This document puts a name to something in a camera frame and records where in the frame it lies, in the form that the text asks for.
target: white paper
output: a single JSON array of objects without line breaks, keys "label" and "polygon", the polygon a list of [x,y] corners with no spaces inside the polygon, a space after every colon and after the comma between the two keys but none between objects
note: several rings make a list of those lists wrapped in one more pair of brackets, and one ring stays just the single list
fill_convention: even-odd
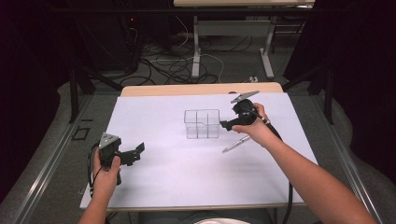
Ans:
[{"label": "white paper", "polygon": [[[107,133],[121,138],[120,151],[145,151],[133,166],[121,167],[109,209],[172,210],[193,207],[287,203],[289,181],[265,148],[253,140],[221,151],[243,133],[219,128],[219,138],[188,139],[184,111],[218,109],[220,120],[235,119],[235,94],[120,97]],[[317,163],[286,93],[259,93],[249,98],[265,106],[283,141]],[[88,190],[81,208],[90,201]],[[294,191],[294,203],[302,203]]]}]

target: table top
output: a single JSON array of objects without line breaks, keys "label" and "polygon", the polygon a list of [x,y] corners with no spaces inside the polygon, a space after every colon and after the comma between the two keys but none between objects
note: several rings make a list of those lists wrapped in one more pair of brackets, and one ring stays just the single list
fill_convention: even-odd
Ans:
[{"label": "table top", "polygon": [[[221,151],[243,134],[218,128],[214,138],[189,139],[183,115],[191,109],[218,109],[235,118],[229,92],[260,91],[249,97],[266,112],[285,142],[316,162],[289,96],[277,83],[197,84],[126,87],[107,133],[118,135],[120,151],[142,142],[133,166],[122,166],[109,211],[170,211],[284,206],[289,181],[274,159],[254,141]],[[89,188],[81,201],[86,208]],[[294,191],[293,201],[304,203]]]},{"label": "table top", "polygon": [[175,0],[175,7],[250,7],[314,5],[315,0]]}]

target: pen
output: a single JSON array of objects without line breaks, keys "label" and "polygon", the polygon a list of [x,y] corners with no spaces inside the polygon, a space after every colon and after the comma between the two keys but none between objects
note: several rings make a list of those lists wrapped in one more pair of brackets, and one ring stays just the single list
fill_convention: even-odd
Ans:
[{"label": "pen", "polygon": [[239,140],[238,140],[237,142],[235,142],[234,144],[232,144],[232,145],[230,145],[230,146],[224,148],[224,149],[222,150],[222,153],[228,152],[228,151],[230,151],[231,149],[233,149],[233,148],[235,148],[235,147],[238,147],[239,145],[241,145],[242,143],[246,142],[246,141],[249,140],[249,139],[250,139],[250,136],[249,136],[249,135],[246,135],[245,137],[239,139]]}]

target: white table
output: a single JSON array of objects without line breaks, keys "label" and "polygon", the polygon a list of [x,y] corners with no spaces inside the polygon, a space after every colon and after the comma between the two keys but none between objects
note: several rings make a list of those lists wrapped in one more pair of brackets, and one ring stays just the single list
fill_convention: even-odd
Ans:
[{"label": "white table", "polygon": [[[254,141],[222,154],[242,134],[219,128],[219,138],[186,137],[185,110],[219,109],[221,119],[235,118],[230,102],[237,94],[224,94],[229,91],[265,92],[250,99],[266,106],[285,142],[317,162],[289,96],[276,83],[129,87],[118,99],[106,132],[121,138],[120,151],[134,149],[142,142],[146,150],[133,166],[121,167],[122,183],[116,187],[108,210],[286,205],[289,181],[269,153]],[[87,188],[80,207],[86,208],[89,201]],[[304,203],[296,192],[293,201]]]},{"label": "white table", "polygon": [[[175,7],[281,7],[313,5],[315,0],[175,0]],[[264,48],[260,49],[265,75],[272,79],[274,72],[268,58],[276,17],[270,21],[198,21],[194,17],[193,77],[199,76],[201,49],[199,35],[255,35],[265,36]]]}]

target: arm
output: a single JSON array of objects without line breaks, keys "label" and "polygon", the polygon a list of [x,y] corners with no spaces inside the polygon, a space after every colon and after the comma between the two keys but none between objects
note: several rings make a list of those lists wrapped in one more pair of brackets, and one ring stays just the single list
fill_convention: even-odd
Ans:
[{"label": "arm", "polygon": [[[254,104],[267,118],[264,107]],[[324,223],[375,223],[363,204],[340,181],[279,140],[260,119],[233,130],[265,147],[308,207]]]},{"label": "arm", "polygon": [[108,202],[117,185],[117,173],[120,170],[120,157],[114,157],[111,168],[105,171],[100,168],[99,150],[95,150],[93,161],[93,195],[87,209],[82,214],[79,224],[105,223]]}]

